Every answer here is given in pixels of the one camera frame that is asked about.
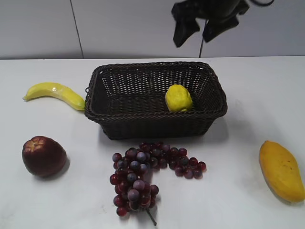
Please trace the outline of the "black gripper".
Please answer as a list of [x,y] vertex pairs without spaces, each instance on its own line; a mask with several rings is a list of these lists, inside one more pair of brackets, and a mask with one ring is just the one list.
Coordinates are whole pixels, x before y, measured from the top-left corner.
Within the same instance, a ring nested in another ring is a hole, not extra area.
[[244,0],[185,0],[175,3],[171,13],[175,20],[173,42],[181,47],[200,31],[197,19],[208,20],[203,40],[208,43],[223,32],[238,26],[237,15],[244,15],[250,6]]

